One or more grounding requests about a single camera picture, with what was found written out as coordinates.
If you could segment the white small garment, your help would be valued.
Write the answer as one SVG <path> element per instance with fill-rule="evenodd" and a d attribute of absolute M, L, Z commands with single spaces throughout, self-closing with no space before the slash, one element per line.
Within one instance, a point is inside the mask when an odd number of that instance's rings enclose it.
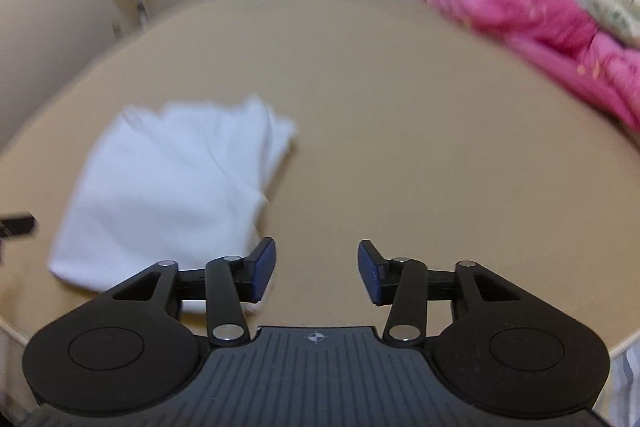
<path fill-rule="evenodd" d="M 124 108 L 87 156 L 49 270 L 102 293 L 157 261 L 193 270 L 247 256 L 296 135 L 295 121 L 257 96 Z"/>

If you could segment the pink floral blanket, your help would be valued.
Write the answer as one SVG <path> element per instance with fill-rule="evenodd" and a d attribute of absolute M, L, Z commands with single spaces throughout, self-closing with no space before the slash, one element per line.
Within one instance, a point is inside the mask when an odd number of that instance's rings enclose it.
<path fill-rule="evenodd" d="M 639 131 L 639 52 L 601 29 L 575 0 L 423 0 L 484 34 L 560 87 Z"/>

